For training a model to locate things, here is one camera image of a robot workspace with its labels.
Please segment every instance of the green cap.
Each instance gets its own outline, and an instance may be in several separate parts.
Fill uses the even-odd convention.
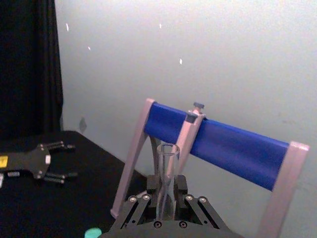
[[[102,234],[101,230],[97,227],[90,228],[85,232],[85,238],[97,238]]]

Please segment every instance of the transparent test tube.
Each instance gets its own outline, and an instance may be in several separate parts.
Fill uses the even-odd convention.
[[[175,215],[174,178],[177,175],[179,147],[165,143],[157,148],[159,193],[158,220],[173,220]]]

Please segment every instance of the black mechanical part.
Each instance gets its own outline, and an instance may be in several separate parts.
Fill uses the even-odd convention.
[[[205,197],[188,194],[183,175],[175,178],[175,219],[157,221],[158,190],[158,177],[148,176],[148,194],[129,197],[110,231],[100,238],[243,238],[226,226]]]
[[[51,153],[57,151],[73,151],[74,145],[66,145],[63,141],[58,141],[49,144],[39,144],[34,150],[26,152],[9,152],[0,153],[0,158],[5,160],[0,166],[0,173],[4,173],[8,177],[16,177],[22,171],[28,171],[35,179],[43,179],[64,184],[65,179],[76,177],[77,173],[68,173],[58,175],[48,173],[51,164]]]

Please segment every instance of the yellow sticker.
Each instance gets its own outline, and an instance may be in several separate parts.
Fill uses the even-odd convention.
[[[0,156],[0,168],[5,168],[8,165],[8,156]]]

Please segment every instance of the black table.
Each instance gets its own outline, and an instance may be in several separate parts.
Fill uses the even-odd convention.
[[[5,178],[0,189],[1,238],[83,238],[91,227],[103,233],[110,229],[122,161],[74,131],[0,141],[0,151],[31,150],[39,143],[60,140],[75,144],[76,151],[53,154],[50,171],[74,171],[78,178],[64,186],[38,183],[32,176]],[[145,188],[145,177],[135,172],[128,194]]]

